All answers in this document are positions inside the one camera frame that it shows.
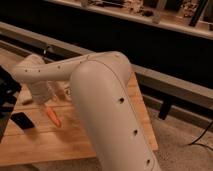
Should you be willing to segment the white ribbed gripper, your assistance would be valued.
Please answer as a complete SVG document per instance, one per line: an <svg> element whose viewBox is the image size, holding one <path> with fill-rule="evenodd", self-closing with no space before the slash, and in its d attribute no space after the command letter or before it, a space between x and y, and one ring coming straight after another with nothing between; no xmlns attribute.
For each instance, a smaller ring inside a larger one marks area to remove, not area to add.
<svg viewBox="0 0 213 171"><path fill-rule="evenodd" d="M44 104L53 96L50 86L45 81L34 82L28 85L35 103Z"/></svg>

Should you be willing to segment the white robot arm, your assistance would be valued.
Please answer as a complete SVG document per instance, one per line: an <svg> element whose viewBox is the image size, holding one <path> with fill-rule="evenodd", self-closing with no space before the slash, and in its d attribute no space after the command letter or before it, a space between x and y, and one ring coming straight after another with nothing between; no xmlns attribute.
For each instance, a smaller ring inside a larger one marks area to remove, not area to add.
<svg viewBox="0 0 213 171"><path fill-rule="evenodd" d="M13 78L38 99L48 81L67 81L71 100L103 171L161 171L128 96L132 75L120 52L91 53L46 64L30 55L12 69Z"/></svg>

